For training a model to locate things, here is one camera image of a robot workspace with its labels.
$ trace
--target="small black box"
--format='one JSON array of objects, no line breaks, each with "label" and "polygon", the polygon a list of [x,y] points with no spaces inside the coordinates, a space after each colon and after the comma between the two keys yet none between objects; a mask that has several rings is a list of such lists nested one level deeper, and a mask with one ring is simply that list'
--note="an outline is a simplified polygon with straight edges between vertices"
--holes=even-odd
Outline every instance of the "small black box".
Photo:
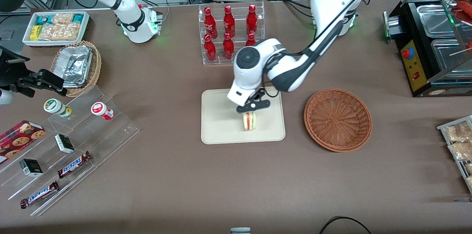
[{"label": "small black box", "polygon": [[58,134],[54,136],[56,139],[56,144],[59,147],[59,150],[61,150],[64,153],[74,153],[74,146],[70,142],[69,137],[63,135],[63,134]]},{"label": "small black box", "polygon": [[27,176],[39,177],[42,175],[42,170],[37,160],[24,158],[20,161],[20,166]]}]

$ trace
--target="red coca-cola bottle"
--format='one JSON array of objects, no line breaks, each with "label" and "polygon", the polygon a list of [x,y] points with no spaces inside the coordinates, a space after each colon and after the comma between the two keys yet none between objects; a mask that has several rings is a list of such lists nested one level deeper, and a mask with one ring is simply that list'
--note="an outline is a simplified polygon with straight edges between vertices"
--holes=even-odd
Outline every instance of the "red coca-cola bottle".
[{"label": "red coca-cola bottle", "polygon": [[218,37],[218,32],[216,31],[216,21],[213,15],[211,15],[211,9],[209,7],[205,7],[205,29],[207,33],[211,36],[212,39],[216,39]]},{"label": "red coca-cola bottle", "polygon": [[211,41],[211,36],[209,34],[205,34],[204,36],[205,39],[205,54],[207,55],[207,59],[209,62],[215,62],[216,61],[216,48],[215,44],[213,41]]},{"label": "red coca-cola bottle", "polygon": [[223,41],[223,49],[225,51],[225,58],[230,61],[233,59],[233,53],[235,52],[235,45],[233,41],[231,40],[231,35],[228,32],[226,32],[224,36],[225,36],[225,40]]},{"label": "red coca-cola bottle", "polygon": [[256,15],[256,6],[251,4],[249,5],[249,14],[247,14],[246,18],[246,33],[249,35],[250,33],[256,34],[257,31],[257,15]]},{"label": "red coca-cola bottle", "polygon": [[256,41],[254,40],[254,33],[250,33],[247,35],[246,47],[252,46],[254,44],[256,44]]},{"label": "red coca-cola bottle", "polygon": [[236,35],[236,28],[235,28],[235,17],[231,13],[231,6],[225,6],[225,18],[223,19],[225,24],[225,32],[228,32],[231,37]]}]

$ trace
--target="green and white container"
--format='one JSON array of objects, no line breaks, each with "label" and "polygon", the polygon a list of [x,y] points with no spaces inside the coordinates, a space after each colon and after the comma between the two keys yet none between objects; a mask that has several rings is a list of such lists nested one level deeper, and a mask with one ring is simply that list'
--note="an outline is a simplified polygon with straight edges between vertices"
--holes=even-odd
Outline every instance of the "green and white container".
[{"label": "green and white container", "polygon": [[55,98],[51,98],[44,103],[44,110],[59,115],[62,118],[65,118],[72,113],[72,109],[69,106],[64,105],[61,101]]}]

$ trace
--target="yellow control panel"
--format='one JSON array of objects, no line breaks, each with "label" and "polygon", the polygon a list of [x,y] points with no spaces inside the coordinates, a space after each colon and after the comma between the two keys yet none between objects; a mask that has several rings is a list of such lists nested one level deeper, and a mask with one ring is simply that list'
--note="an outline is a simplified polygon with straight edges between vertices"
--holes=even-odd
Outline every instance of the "yellow control panel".
[{"label": "yellow control panel", "polygon": [[403,64],[405,65],[406,74],[408,74],[408,79],[410,80],[410,85],[413,91],[417,91],[427,83],[427,80],[413,40],[406,44],[400,53],[402,55]]}]

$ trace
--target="yellow snack box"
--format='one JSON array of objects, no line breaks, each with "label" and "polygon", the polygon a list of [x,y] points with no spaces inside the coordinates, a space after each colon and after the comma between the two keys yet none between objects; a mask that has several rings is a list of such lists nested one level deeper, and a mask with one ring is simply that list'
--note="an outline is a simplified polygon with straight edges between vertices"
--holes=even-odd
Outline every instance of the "yellow snack box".
[{"label": "yellow snack box", "polygon": [[34,25],[31,28],[30,40],[37,41],[42,25]]}]

